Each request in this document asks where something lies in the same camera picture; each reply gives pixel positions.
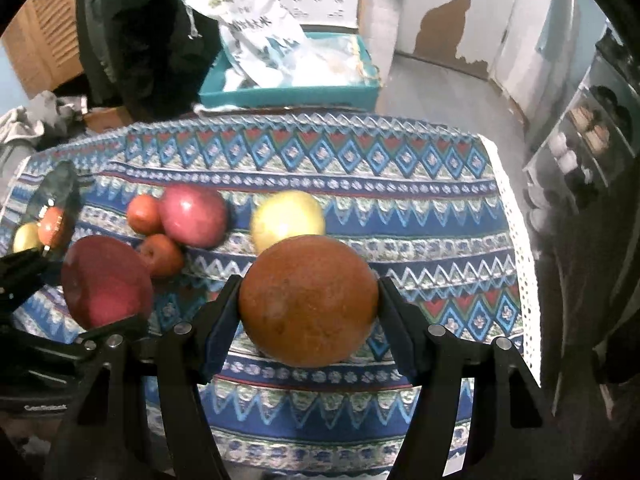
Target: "louvered wooden door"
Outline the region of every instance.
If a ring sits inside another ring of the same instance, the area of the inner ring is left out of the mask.
[[[82,73],[76,0],[27,0],[2,42],[29,97]]]

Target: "silver bolt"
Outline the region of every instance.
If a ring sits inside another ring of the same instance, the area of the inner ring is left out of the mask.
[[[174,332],[177,333],[177,335],[188,334],[189,332],[191,332],[191,323],[187,323],[186,321],[178,323],[176,326],[174,326]]]
[[[507,338],[505,337],[499,337],[495,343],[498,345],[498,348],[501,348],[502,350],[508,350],[509,348],[511,348],[511,346],[513,346],[511,344],[511,341],[509,341]]]
[[[436,337],[444,336],[445,332],[447,331],[442,325],[429,325],[429,328],[427,330],[431,335],[434,335]]]
[[[123,339],[120,334],[113,334],[113,335],[110,335],[109,338],[107,339],[107,346],[110,346],[111,348],[116,348],[117,346],[120,345],[120,343],[122,343],[122,341]]]

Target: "teal plastic tray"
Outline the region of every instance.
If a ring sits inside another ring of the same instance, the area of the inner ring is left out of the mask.
[[[333,32],[308,32],[309,38],[329,38],[343,36]],[[371,57],[360,36],[360,58],[365,66],[371,67]],[[231,63],[220,51],[213,65],[209,69],[200,87],[200,102],[207,108],[223,105],[235,105],[241,108],[263,108],[283,106],[347,106],[368,112],[374,111],[380,80],[370,79],[359,85],[352,86],[306,86],[282,88],[243,88],[233,92],[223,92],[225,86],[225,71],[231,68]]]

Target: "red fruit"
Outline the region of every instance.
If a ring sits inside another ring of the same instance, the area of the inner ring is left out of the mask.
[[[84,329],[151,315],[149,271],[132,247],[114,238],[78,240],[66,253],[60,277],[69,314]]]
[[[40,220],[38,238],[43,245],[54,247],[58,241],[58,234],[63,231],[62,216],[64,212],[59,207],[49,207]]]
[[[151,195],[138,195],[127,207],[129,226],[141,235],[154,235],[162,232],[158,199]]]
[[[209,249],[225,236],[226,203],[215,189],[173,184],[160,199],[164,232],[178,243]]]
[[[184,267],[180,247],[167,235],[151,235],[140,244],[138,252],[152,278],[175,276]]]

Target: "blue patterned tablecloth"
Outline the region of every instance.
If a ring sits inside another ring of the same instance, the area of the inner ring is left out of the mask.
[[[215,186],[230,204],[228,240],[212,251],[189,248],[183,274],[156,286],[154,332],[190,319],[228,276],[244,274],[255,259],[248,229],[256,206],[270,193],[301,189],[321,203],[327,233],[392,277],[431,322],[462,338],[505,335],[520,350],[527,345],[514,224],[478,136],[335,114],[136,124],[32,156],[3,211],[3,251],[31,194],[60,160],[72,160],[82,174],[75,239],[105,234],[135,243],[127,204],[140,193],[160,196],[171,182]],[[31,333],[66,342],[79,331],[56,288],[34,295],[15,319]],[[472,392],[463,381],[452,457],[465,450]],[[240,329],[224,370],[200,393],[226,460],[353,475],[393,463],[418,388],[398,373],[379,326],[350,359],[318,369],[266,358]],[[153,381],[147,394],[151,427],[162,433]]]

